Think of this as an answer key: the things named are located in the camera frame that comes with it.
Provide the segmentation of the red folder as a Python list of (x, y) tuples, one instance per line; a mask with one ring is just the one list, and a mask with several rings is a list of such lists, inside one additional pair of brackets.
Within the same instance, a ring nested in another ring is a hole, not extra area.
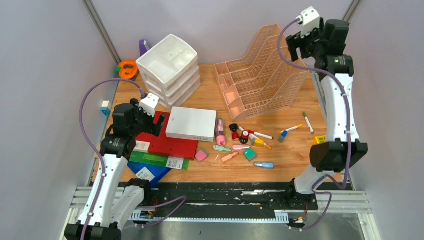
[(158, 123), (160, 116), (164, 116), (165, 120), (159, 136), (143, 132), (136, 137), (136, 141), (141, 142), (141, 151), (143, 153), (193, 160), (196, 155), (198, 141), (167, 137), (166, 128), (170, 113), (157, 111), (154, 118), (155, 124)]

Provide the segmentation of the white hardcover book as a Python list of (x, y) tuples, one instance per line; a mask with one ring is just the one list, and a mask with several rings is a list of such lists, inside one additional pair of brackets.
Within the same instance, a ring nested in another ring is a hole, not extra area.
[(213, 142), (216, 119), (215, 110), (174, 106), (165, 133), (168, 138)]

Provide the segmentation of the green folder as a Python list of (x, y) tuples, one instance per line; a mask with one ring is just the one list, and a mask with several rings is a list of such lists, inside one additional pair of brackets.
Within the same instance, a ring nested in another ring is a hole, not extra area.
[(166, 167), (176, 170), (188, 170), (190, 161), (185, 158), (163, 156), (145, 152), (134, 151), (131, 154), (130, 162), (148, 164), (158, 167)]

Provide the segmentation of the pink plastic file organizer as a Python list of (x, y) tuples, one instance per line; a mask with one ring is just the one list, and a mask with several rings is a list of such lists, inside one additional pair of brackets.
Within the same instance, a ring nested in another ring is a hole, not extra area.
[(277, 24), (262, 27), (243, 58), (215, 64), (215, 75), (234, 122), (291, 108), (308, 71), (281, 59), (291, 59)]

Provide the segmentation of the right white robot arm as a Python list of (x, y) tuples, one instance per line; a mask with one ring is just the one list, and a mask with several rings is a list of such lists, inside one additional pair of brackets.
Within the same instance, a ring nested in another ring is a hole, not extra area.
[(291, 59), (284, 62), (298, 69), (318, 74), (317, 86), (325, 97), (327, 124), (325, 142), (311, 147), (307, 169), (290, 182), (284, 200), (292, 209), (312, 201), (316, 189), (326, 180), (335, 181), (335, 174), (345, 172), (343, 190), (348, 183), (349, 170), (368, 152), (356, 129), (352, 90), (354, 61), (346, 55), (346, 39), (350, 24), (343, 20), (321, 17), (306, 20), (298, 16), (288, 24), (302, 26), (300, 32), (287, 37)]

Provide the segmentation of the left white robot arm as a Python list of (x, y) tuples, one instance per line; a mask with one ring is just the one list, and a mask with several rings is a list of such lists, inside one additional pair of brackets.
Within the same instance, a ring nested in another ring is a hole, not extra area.
[(74, 224), (67, 224), (68, 240), (120, 240), (122, 229), (135, 208), (149, 206), (153, 193), (148, 180), (133, 179), (123, 195), (114, 201), (120, 178), (136, 147), (136, 137), (161, 134), (165, 115), (157, 114), (160, 100), (149, 94), (141, 100), (119, 104), (112, 113), (113, 123), (97, 151), (100, 164), (87, 203)]

